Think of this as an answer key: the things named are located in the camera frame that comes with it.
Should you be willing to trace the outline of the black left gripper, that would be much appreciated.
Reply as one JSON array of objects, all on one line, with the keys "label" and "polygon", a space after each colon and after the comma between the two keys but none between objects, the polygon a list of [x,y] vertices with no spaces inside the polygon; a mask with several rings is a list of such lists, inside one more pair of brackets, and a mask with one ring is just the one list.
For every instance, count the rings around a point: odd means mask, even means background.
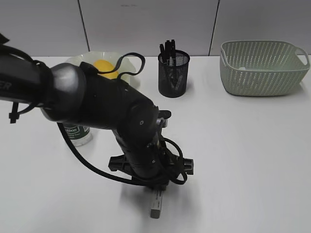
[{"label": "black left gripper", "polygon": [[132,177],[132,181],[143,182],[149,188],[165,190],[172,182],[183,185],[189,175],[194,173],[194,161],[162,149],[160,155],[150,162],[131,163],[126,155],[113,156],[108,167],[111,171],[120,171]]}]

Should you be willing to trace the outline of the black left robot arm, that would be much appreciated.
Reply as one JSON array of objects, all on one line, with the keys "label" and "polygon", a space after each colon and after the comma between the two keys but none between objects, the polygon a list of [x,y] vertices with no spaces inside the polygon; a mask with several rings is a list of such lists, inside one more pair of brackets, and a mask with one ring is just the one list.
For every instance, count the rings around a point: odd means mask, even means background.
[{"label": "black left robot arm", "polygon": [[[39,108],[56,122],[74,156],[92,172],[130,185],[164,190],[169,183],[183,185],[193,174],[194,161],[168,149],[173,141],[162,135],[171,117],[120,76],[108,79],[93,65],[61,63],[48,67],[0,38],[0,98],[12,103],[11,123]],[[65,125],[110,130],[123,154],[109,160],[110,173],[89,163],[75,148]],[[120,171],[129,179],[114,176]]]}]

